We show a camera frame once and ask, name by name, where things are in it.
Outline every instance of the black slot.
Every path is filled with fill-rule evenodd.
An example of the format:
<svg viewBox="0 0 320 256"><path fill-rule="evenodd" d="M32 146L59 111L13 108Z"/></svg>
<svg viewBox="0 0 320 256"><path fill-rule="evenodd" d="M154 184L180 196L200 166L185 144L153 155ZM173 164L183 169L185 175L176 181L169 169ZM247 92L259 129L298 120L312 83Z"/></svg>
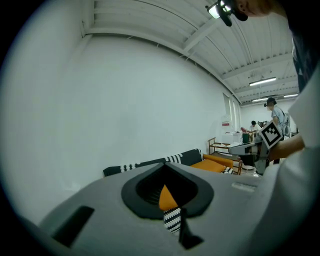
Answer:
<svg viewBox="0 0 320 256"><path fill-rule="evenodd" d="M93 212L94 209L87 206L81 206L57 230L52 238L63 244L64 246L70 247Z"/></svg>

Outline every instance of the white shirt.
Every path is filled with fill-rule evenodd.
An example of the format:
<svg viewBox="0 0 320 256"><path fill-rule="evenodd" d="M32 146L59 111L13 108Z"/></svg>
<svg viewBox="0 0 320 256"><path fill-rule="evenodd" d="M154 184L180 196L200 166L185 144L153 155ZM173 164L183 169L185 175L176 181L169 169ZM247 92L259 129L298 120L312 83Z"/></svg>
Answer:
<svg viewBox="0 0 320 256"><path fill-rule="evenodd" d="M253 131L259 131L259 129L258 129L258 125L256 124L254 127L253 127L252 125L250 125L250 127L249 127L249 131L250 131L250 132L253 132Z"/></svg>

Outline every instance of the window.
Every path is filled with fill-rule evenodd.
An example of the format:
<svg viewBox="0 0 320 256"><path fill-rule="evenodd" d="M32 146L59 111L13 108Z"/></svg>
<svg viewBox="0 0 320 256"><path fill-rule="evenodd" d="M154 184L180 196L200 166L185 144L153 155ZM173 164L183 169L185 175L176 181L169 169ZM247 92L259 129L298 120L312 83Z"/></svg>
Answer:
<svg viewBox="0 0 320 256"><path fill-rule="evenodd" d="M228 116L231 116L229 97L223 93L223 99L224 99L225 112Z"/></svg>

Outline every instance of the chair seat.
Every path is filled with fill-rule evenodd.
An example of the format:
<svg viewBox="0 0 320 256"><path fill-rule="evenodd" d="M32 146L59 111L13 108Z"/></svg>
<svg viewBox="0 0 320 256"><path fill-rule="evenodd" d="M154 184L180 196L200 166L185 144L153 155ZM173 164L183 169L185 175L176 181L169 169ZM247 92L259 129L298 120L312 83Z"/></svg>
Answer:
<svg viewBox="0 0 320 256"><path fill-rule="evenodd" d="M217 163L215 161L208 160L208 159L201 162L197 162L191 165L191 167L206 170L206 171L216 172L216 173L221 173L226 169L226 167L223 166L222 164Z"/></svg>

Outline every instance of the wooden chair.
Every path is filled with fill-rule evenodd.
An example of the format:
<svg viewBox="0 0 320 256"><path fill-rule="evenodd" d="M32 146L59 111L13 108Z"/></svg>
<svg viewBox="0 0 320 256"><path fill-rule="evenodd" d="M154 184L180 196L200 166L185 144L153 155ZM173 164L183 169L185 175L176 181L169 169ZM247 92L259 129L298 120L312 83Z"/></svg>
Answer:
<svg viewBox="0 0 320 256"><path fill-rule="evenodd" d="M239 165L238 165L238 170L235 171L233 170L233 174L235 175L241 175L241 171L242 171L242 161L240 161L238 159L237 156L235 155L232 155L232 154L229 154L229 153L225 153L225 152L219 152L219 151L216 151L216 149L224 149L224 150L228 150L229 147L227 146L224 146L224 145L221 145L221 144L224 144L224 145L230 145L228 143L220 143L220 142L216 142L216 137L214 138L211 138L208 140L208 146L209 146L209 155L210 156L215 156L215 157L219 157L219 158L225 158L225 159L230 159L234 162L238 162Z"/></svg>

